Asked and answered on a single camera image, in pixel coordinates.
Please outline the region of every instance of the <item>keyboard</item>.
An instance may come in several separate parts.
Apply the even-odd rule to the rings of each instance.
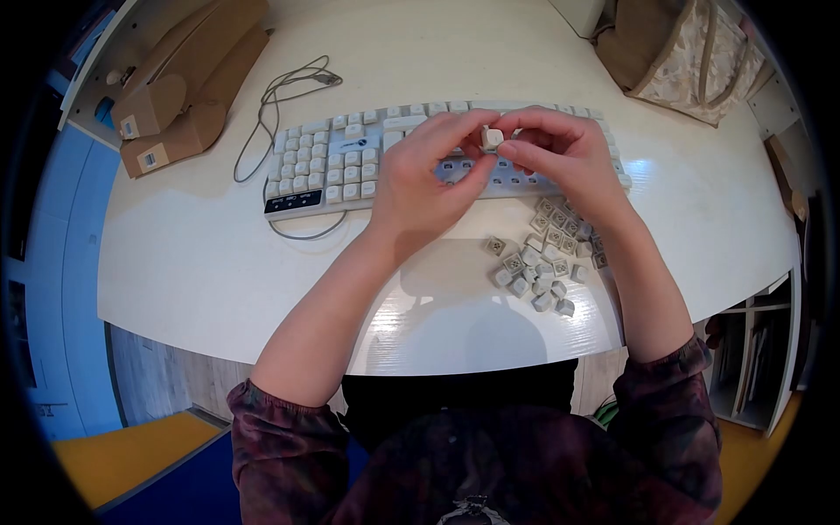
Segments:
[[[595,119],[609,144],[616,175],[625,192],[629,192],[633,179],[624,173],[615,138],[602,112],[543,102],[453,100],[371,109],[278,132],[263,195],[265,218],[278,221],[369,208],[376,196],[382,154],[427,118],[447,111],[465,113],[473,108],[504,113],[532,105]],[[463,151],[455,149],[438,164],[435,176],[454,184],[472,165],[473,161]],[[532,176],[517,173],[512,162],[499,157],[479,198],[560,194],[552,181],[538,173]]]

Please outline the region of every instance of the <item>keyboard cable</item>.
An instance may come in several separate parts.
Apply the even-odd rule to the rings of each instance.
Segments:
[[[315,66],[314,65],[321,60],[324,61],[322,66]],[[257,112],[257,124],[254,125],[254,129],[251,130],[250,135],[248,135],[248,138],[245,140],[245,144],[243,144],[242,150],[239,152],[239,156],[236,157],[236,163],[234,164],[234,181],[235,182],[238,182],[239,184],[242,184],[242,183],[245,183],[245,182],[249,181],[251,179],[251,177],[253,177],[256,174],[256,172],[260,169],[260,166],[262,166],[263,162],[265,162],[265,159],[268,158],[268,154],[271,153],[271,151],[274,149],[274,140],[275,140],[275,137],[277,136],[277,131],[280,129],[280,102],[285,102],[285,101],[288,101],[288,100],[292,100],[294,98],[303,97],[304,95],[308,95],[309,93],[314,93],[316,91],[321,91],[322,89],[327,89],[328,87],[339,86],[344,82],[344,78],[342,78],[340,75],[336,75],[332,71],[328,70],[327,66],[329,66],[329,55],[321,55],[317,59],[315,59],[315,60],[309,62],[308,64],[306,64],[305,66],[299,67],[299,68],[297,68],[295,70],[292,70],[292,71],[288,71],[287,73],[283,73],[282,75],[279,75],[274,80],[272,80],[271,82],[268,83],[268,87],[265,89],[262,97],[260,98],[260,110]],[[299,73],[303,73],[303,72],[306,72],[307,74],[306,75],[295,76],[295,75],[298,75]],[[320,86],[320,87],[316,87],[314,89],[311,89],[307,92],[300,93],[298,95],[292,95],[291,97],[278,98],[277,91],[281,87],[289,86],[289,85],[291,85],[295,82],[305,81],[305,80],[318,81],[318,82],[321,82],[324,85]],[[276,120],[275,120],[274,132],[273,133],[269,129],[268,125],[263,121],[263,112],[265,111],[265,108],[267,108],[268,106],[274,106],[274,109],[275,109]],[[245,150],[248,148],[248,145],[251,143],[251,140],[254,138],[254,136],[256,135],[257,131],[260,128],[264,129],[265,132],[269,135],[270,142],[268,144],[268,148],[266,148],[265,153],[263,154],[262,159],[260,159],[260,162],[257,163],[257,166],[244,179],[238,179],[236,177],[236,174],[239,171],[239,162],[242,160],[242,156],[244,155]],[[266,186],[268,186],[268,179],[267,178],[265,179],[265,182],[263,183],[263,191],[262,191],[263,206],[265,205],[265,187]],[[297,236],[294,236],[294,235],[284,234],[283,232],[281,232],[279,229],[277,229],[275,227],[275,225],[272,221],[269,221],[268,224],[269,224],[269,226],[271,226],[271,229],[274,230],[274,233],[276,233],[276,234],[278,234],[281,237],[284,237],[286,239],[290,239],[290,240],[314,240],[314,239],[319,239],[319,238],[323,237],[324,235],[332,232],[334,229],[336,229],[338,226],[341,225],[341,223],[344,221],[344,219],[346,217],[347,217],[347,210],[344,210],[344,212],[341,214],[341,217],[339,218],[339,220],[335,224],[333,224],[332,226],[325,229],[324,231],[322,231],[319,234],[308,235],[308,236],[305,236],[305,237],[297,237]]]

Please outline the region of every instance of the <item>bag handle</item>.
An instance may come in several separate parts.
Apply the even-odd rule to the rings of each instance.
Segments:
[[[706,83],[709,80],[711,48],[715,44],[715,33],[717,32],[717,0],[707,1],[709,2],[709,27],[706,29],[706,43],[703,45],[703,57],[700,60],[700,89],[697,97],[700,99],[700,105],[704,109],[714,109],[723,104],[732,95],[732,92],[735,91],[735,86],[738,84],[738,80],[741,79],[741,75],[743,75],[744,65],[753,58],[753,42],[747,36],[747,47],[743,52],[741,63],[738,64],[738,69],[735,71],[735,76],[732,77],[732,80],[729,82],[727,88],[723,90],[723,93],[715,97],[711,102],[708,102],[706,100]]]

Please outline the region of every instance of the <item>cardboard packaging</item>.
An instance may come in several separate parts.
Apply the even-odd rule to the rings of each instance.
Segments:
[[[111,109],[120,138],[159,134],[200,103],[207,79],[267,11],[266,0],[213,0],[166,32]]]
[[[209,148],[222,133],[228,110],[266,44],[265,31],[253,26],[204,82],[193,106],[159,134],[125,140],[119,154],[129,176],[137,178]]]

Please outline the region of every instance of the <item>maroon patterned shirt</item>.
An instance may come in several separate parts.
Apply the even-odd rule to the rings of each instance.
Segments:
[[[511,525],[711,522],[722,478],[701,374],[710,363],[699,339],[653,363],[628,360],[608,432],[546,407],[420,417],[349,491],[348,436],[329,407],[246,381],[228,395],[243,522],[434,524],[458,503]]]

